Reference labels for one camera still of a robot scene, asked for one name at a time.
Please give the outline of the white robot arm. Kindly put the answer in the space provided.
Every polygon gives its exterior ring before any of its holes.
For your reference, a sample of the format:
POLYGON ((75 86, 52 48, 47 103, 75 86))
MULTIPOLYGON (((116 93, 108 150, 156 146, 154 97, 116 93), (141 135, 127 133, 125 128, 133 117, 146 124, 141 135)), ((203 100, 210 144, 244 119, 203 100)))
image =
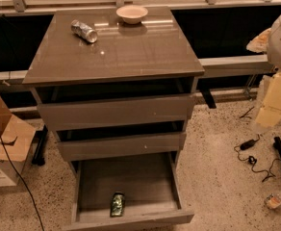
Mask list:
POLYGON ((270 28, 251 40, 246 49, 266 53, 268 62, 276 69, 272 77, 263 77, 253 112, 252 130, 263 134, 281 120, 281 14, 270 28))

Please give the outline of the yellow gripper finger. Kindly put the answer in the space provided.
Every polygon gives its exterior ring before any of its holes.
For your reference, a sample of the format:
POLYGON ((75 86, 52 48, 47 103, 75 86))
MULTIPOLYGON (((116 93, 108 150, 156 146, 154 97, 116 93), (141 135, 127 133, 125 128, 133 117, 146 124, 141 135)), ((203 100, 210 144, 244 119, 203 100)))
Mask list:
POLYGON ((247 44, 246 49, 254 53, 265 53, 268 47, 268 37, 270 31, 270 28, 264 30, 247 44))

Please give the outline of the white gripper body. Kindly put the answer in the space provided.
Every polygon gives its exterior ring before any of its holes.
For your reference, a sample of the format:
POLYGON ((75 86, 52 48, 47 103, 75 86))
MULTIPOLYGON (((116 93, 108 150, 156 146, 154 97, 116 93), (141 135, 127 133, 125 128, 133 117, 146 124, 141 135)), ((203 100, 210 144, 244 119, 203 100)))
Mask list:
POLYGON ((281 120, 281 71, 264 76, 258 88, 251 128, 263 134, 281 120))

